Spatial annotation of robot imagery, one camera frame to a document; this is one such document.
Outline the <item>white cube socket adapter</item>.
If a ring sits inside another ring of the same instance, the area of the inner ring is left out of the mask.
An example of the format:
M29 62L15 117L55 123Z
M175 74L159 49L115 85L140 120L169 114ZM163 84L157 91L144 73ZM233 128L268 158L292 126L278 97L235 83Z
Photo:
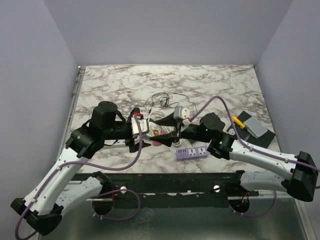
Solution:
M160 125L157 124L151 124L149 126L149 137L156 137L160 135L164 135L166 132L163 130L163 128Z

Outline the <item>pink plug adapter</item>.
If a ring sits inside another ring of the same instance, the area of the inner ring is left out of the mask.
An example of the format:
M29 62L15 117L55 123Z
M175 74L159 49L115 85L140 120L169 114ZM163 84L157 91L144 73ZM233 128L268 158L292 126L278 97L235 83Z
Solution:
M153 141L153 142L152 142L152 145L155 146L155 147L159 147L159 146L161 146L162 144L161 144L160 142Z

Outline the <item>purple power strip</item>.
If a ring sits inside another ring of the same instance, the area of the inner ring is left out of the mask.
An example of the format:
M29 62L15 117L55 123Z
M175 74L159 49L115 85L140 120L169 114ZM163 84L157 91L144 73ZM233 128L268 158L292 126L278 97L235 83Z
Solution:
M194 146L189 148L177 149L175 157L177 161L193 160L206 158L210 155L206 146Z

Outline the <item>white power strip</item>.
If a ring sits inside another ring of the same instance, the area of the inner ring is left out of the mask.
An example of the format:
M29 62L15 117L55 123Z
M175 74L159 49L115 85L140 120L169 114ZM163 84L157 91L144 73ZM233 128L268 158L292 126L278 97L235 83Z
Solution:
M113 143L111 146L125 147L126 141L124 139L121 139L121 140L118 140L116 143Z

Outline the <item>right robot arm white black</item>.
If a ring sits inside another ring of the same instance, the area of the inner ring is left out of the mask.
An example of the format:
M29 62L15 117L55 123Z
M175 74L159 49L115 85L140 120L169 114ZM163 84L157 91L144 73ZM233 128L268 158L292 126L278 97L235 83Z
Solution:
M314 199L319 174L307 152L300 151L297 155L282 153L243 141L224 132L225 123L215 113L206 114L199 124L188 123L188 119L175 119L173 114L154 123L173 127L170 133L151 138L167 147L180 139L208 143L207 151L218 159L244 162L266 170L262 173L244 172L241 178L231 181L229 189L236 196L246 191L271 190L286 192L304 202Z

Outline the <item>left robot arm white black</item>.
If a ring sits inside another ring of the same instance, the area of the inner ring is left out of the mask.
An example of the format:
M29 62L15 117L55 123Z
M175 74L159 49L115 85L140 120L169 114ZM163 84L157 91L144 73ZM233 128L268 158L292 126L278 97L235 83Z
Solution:
M36 233L46 236L71 208L95 195L106 197L111 186L100 172L69 193L63 190L79 169L89 165L95 153L105 147L106 140L126 140L130 151L140 154L143 135L149 131L148 120L138 107L124 118L115 103L100 102L91 118L71 133L60 157L34 190L12 201L11 208L20 216L18 222L26 220Z

